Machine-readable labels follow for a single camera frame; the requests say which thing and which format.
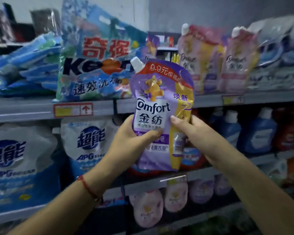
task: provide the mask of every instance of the gray wall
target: gray wall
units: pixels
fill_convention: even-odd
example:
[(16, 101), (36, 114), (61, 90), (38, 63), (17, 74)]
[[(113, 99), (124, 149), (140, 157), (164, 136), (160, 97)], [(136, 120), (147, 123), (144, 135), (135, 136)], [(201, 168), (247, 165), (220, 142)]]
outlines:
[(149, 0), (149, 31), (180, 33), (189, 23), (231, 33), (235, 26), (286, 14), (294, 14), (294, 0)]

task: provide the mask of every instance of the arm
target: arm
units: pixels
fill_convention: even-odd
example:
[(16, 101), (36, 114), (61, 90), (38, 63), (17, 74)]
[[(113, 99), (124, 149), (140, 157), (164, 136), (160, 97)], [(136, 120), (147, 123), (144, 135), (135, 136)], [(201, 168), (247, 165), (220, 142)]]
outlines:
[[(117, 131), (111, 146), (102, 160), (84, 180), (91, 192), (102, 196), (114, 179), (131, 166), (161, 131), (149, 131), (137, 137), (132, 130), (133, 115)], [(44, 209), (13, 229), (9, 235), (74, 234), (96, 202), (81, 181), (75, 181)]]
[(221, 135), (197, 117), (192, 119), (192, 125), (178, 118), (171, 120), (227, 177), (261, 232), (293, 235), (294, 201)]

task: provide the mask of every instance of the teddy bear logo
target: teddy bear logo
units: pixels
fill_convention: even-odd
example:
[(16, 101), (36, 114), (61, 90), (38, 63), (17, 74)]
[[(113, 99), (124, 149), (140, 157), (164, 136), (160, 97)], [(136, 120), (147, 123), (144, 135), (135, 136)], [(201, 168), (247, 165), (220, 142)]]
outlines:
[(155, 102), (157, 96), (163, 96), (163, 90), (160, 89), (162, 81), (159, 79), (157, 81), (156, 76), (153, 75), (151, 79), (145, 81), (145, 84), (149, 87), (148, 90), (144, 90), (145, 94), (151, 95), (150, 101)]

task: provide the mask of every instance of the red string bracelet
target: red string bracelet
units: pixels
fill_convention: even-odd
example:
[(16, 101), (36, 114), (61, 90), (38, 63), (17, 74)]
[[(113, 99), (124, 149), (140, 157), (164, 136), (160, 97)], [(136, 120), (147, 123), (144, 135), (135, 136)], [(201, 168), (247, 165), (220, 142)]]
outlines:
[(86, 181), (84, 180), (83, 175), (80, 175), (76, 180), (81, 181), (83, 183), (84, 188), (90, 193), (90, 195), (94, 198), (95, 201), (99, 201), (101, 198), (95, 195), (86, 184)]

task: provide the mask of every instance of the comfort fabric softener pouch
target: comfort fabric softener pouch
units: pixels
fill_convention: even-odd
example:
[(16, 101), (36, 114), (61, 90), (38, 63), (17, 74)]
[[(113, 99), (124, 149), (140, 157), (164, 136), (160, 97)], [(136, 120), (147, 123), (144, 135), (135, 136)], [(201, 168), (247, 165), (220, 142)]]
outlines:
[(138, 58), (131, 63), (136, 75), (130, 80), (137, 98), (133, 119), (136, 135), (163, 129), (160, 138), (152, 142), (137, 162), (140, 169), (178, 170), (183, 154), (185, 135), (170, 122), (170, 116), (190, 120), (194, 102), (194, 84), (183, 67), (157, 59), (143, 64)]

